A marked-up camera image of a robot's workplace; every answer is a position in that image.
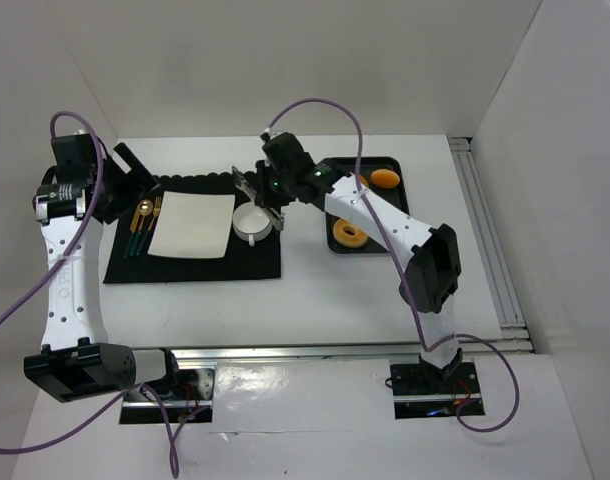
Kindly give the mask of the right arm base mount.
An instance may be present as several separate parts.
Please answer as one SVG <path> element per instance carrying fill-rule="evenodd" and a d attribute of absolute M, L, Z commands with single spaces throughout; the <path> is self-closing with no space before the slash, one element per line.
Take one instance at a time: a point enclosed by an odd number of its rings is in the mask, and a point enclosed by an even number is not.
<path fill-rule="evenodd" d="M 485 407 L 477 370 L 473 362 L 464 362 L 455 374 L 440 386 L 431 386 L 421 377 L 417 363 L 391 364 L 390 376 L 384 381 L 393 394 L 396 420 L 484 416 Z"/>

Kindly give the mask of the steel serving tongs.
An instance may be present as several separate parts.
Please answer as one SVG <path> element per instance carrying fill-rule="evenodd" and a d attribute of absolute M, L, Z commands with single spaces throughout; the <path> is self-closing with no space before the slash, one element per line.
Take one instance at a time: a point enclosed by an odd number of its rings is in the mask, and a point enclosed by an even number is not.
<path fill-rule="evenodd" d="M 243 192 L 256 207 L 259 207 L 263 211 L 263 213 L 268 217 L 270 224 L 276 231 L 282 232 L 285 223 L 284 216 L 278 210 L 270 207 L 267 204 L 267 202 L 262 198 L 260 191 L 251 185 L 245 175 L 238 168 L 233 166 L 231 168 L 231 172 L 234 186 Z"/>

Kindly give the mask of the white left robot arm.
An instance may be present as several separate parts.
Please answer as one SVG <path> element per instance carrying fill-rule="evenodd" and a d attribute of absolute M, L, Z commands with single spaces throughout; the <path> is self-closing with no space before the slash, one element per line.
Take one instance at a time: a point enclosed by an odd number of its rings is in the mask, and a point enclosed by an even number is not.
<path fill-rule="evenodd" d="M 179 379 L 174 355 L 162 348 L 138 360 L 130 347 L 110 342 L 98 272 L 103 227 L 124 214 L 136 221 L 150 214 L 147 196 L 158 184 L 123 143 L 114 154 L 126 170 L 85 131 L 56 136 L 51 147 L 56 163 L 37 189 L 34 210 L 53 274 L 41 348 L 25 357 L 24 374 L 61 403 L 140 383 L 168 396 Z"/>

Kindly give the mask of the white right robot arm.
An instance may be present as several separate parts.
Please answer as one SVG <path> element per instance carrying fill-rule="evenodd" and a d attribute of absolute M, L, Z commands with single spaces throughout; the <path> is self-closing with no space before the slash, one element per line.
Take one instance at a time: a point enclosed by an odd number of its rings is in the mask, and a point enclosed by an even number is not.
<path fill-rule="evenodd" d="M 421 364 L 432 377 L 451 376 L 462 360 L 453 314 L 462 272 L 455 231 L 413 218 L 331 159 L 315 162 L 291 133 L 265 130 L 261 139 L 265 157 L 256 164 L 256 204 L 278 227 L 283 225 L 278 209 L 293 201 L 309 204 L 383 246 L 401 277 L 399 293 L 412 310 Z"/>

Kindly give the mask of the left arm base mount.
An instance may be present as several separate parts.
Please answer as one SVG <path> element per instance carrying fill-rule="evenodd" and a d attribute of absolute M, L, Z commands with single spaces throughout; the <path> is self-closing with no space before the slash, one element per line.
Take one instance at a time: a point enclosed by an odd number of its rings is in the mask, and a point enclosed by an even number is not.
<path fill-rule="evenodd" d="M 172 426 L 208 424 L 213 420 L 216 364 L 199 362 L 193 367 L 179 367 L 173 377 L 151 383 L 162 400 Z M 121 425 L 163 424 L 163 413 L 155 396 L 141 388 L 132 392 L 121 405 Z"/>

